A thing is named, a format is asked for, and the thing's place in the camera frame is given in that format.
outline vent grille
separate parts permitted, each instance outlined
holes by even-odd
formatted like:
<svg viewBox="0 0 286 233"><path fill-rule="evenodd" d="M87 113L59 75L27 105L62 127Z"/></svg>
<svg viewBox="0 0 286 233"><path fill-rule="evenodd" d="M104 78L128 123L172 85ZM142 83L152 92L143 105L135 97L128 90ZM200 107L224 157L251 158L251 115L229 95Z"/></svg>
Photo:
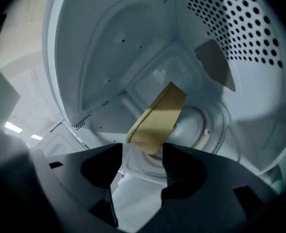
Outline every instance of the vent grille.
<svg viewBox="0 0 286 233"><path fill-rule="evenodd" d="M87 115L87 116L86 116L84 119L82 119L80 122L76 123L76 124L74 125L74 128L75 128L76 130L79 130L79 129L85 124L85 120L86 120L89 116L91 116L91 114Z"/></svg>
<svg viewBox="0 0 286 233"><path fill-rule="evenodd" d="M273 27L257 0L188 0L187 7L209 27L207 35L227 60L283 67Z"/></svg>

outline fluorescent light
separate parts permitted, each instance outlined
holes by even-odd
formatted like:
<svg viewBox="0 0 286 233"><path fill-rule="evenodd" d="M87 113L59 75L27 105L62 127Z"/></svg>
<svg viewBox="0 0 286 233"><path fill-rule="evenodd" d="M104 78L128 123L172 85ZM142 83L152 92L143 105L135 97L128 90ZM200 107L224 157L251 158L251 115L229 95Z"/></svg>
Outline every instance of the fluorescent light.
<svg viewBox="0 0 286 233"><path fill-rule="evenodd" d="M7 129L10 129L10 130L17 132L17 133L21 133L21 131L22 131L22 129L20 129L18 126L12 124L11 122L6 122L5 127Z"/></svg>
<svg viewBox="0 0 286 233"><path fill-rule="evenodd" d="M31 136L31 138L37 139L37 140L39 140L39 141L42 139L41 136L38 136L38 135L35 135L35 134L33 134L33 135Z"/></svg>

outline ceiling light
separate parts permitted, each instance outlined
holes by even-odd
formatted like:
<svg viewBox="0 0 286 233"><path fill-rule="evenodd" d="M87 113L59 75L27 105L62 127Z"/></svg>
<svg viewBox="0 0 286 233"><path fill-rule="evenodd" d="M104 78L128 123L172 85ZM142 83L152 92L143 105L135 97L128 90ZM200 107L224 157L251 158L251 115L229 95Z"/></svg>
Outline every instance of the ceiling light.
<svg viewBox="0 0 286 233"><path fill-rule="evenodd" d="M37 140L39 140L39 141L42 139L41 136L38 136L38 135L35 135L35 134L33 134L33 135L31 136L31 138L37 139Z"/></svg>
<svg viewBox="0 0 286 233"><path fill-rule="evenodd" d="M7 129L10 129L10 130L12 130L14 132L17 132L17 133L21 133L21 131L22 131L21 128L19 128L18 126L12 124L11 122L6 122L5 127Z"/></svg>

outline yellow sponge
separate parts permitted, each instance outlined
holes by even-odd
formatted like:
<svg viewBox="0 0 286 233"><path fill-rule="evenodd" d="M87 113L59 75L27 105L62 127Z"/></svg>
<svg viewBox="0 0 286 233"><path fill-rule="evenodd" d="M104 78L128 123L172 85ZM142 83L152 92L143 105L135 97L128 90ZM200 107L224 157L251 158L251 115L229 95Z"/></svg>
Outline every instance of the yellow sponge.
<svg viewBox="0 0 286 233"><path fill-rule="evenodd" d="M186 100L186 93L170 82L131 127L126 142L155 154L172 132Z"/></svg>

